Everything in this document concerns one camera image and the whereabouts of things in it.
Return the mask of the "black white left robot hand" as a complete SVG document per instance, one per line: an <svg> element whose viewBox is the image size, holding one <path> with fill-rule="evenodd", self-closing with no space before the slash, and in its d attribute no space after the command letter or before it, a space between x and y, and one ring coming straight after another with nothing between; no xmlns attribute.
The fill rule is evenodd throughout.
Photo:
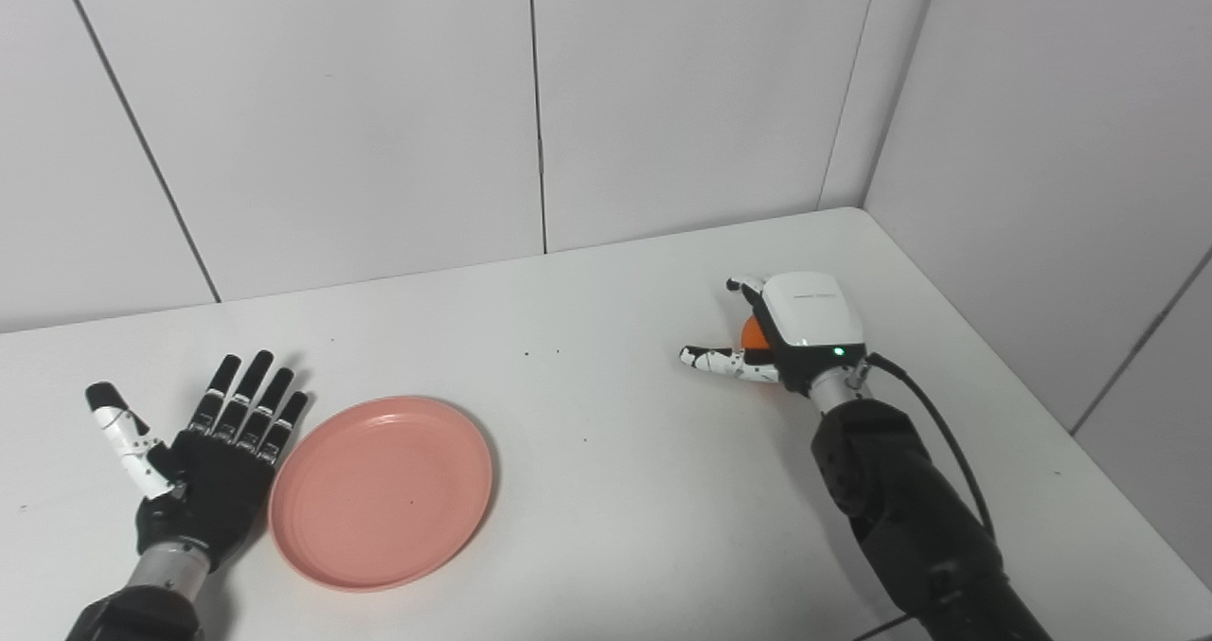
<svg viewBox="0 0 1212 641"><path fill-rule="evenodd" d="M141 494L135 551L190 546L217 570L255 530L309 395L295 387L295 370L261 350L250 361L225 355L168 440L110 382L91 383L85 400Z"/></svg>

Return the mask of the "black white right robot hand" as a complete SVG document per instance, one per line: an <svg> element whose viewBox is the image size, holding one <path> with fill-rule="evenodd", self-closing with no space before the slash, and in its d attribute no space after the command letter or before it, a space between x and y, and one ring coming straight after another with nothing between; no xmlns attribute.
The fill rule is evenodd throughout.
<svg viewBox="0 0 1212 641"><path fill-rule="evenodd" d="M681 364L754 383L779 383L827 413L869 393L856 372L867 356L861 315L827 273L733 276L724 284L751 309L741 347L681 348Z"/></svg>

